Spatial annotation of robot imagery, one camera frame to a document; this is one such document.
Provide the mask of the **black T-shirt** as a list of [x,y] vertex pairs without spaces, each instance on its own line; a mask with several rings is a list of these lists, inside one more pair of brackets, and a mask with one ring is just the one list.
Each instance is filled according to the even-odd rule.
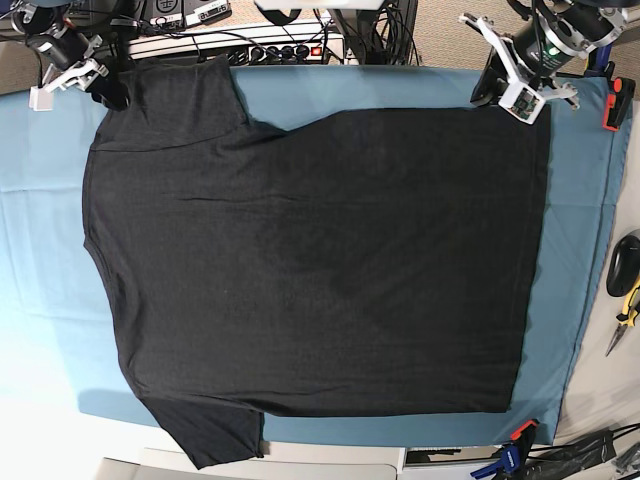
[[549,109],[284,131],[248,116],[222,58],[123,82],[88,155],[85,246],[127,383],[197,468],[259,456],[265,414],[509,408]]

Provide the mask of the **orange black clamp top right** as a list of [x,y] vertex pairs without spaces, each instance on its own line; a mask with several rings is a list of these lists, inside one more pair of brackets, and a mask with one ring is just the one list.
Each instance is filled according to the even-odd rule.
[[609,82],[602,126],[616,132],[623,123],[634,99],[636,82],[630,78],[617,77]]

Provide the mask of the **white power strip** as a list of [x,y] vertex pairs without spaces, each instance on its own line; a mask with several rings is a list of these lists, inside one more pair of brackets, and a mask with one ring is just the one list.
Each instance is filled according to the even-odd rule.
[[236,45],[226,48],[200,48],[200,61],[223,55],[231,66],[260,65],[327,65],[341,63],[344,57],[344,40],[341,37],[320,39],[309,43],[274,43]]

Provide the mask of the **black computer mouse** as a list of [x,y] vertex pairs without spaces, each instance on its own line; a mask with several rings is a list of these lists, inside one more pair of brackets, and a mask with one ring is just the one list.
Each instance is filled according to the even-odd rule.
[[639,238],[629,234],[614,247],[606,278],[606,290],[612,297],[628,294],[639,276]]

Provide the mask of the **blue table cloth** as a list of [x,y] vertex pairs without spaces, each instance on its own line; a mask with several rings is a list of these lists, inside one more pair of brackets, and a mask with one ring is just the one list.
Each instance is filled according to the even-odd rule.
[[[294,129],[340,110],[464,107],[478,75],[416,67],[236,67],[256,120]],[[632,124],[604,129],[606,85],[576,81],[578,110],[552,111],[548,200],[523,362],[503,414],[265,420],[271,441],[375,447],[499,443],[529,418],[549,442],[605,263]],[[105,109],[78,91],[34,112],[1,99],[1,395],[27,415],[47,408],[152,425],[118,366],[111,313],[84,249],[82,179]]]

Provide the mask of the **orange blue clamp bottom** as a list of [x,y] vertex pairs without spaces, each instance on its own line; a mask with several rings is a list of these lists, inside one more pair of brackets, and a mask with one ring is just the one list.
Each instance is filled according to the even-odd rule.
[[539,426],[537,419],[530,419],[518,427],[510,441],[502,446],[497,460],[470,473],[473,479],[523,479],[525,463],[535,443]]

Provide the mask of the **yellow handled pliers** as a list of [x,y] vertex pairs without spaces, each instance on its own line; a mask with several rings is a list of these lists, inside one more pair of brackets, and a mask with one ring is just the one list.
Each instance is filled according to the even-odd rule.
[[636,280],[632,289],[626,294],[623,308],[616,316],[618,326],[607,347],[605,356],[608,357],[617,347],[626,331],[635,326],[636,318],[639,315],[639,280]]

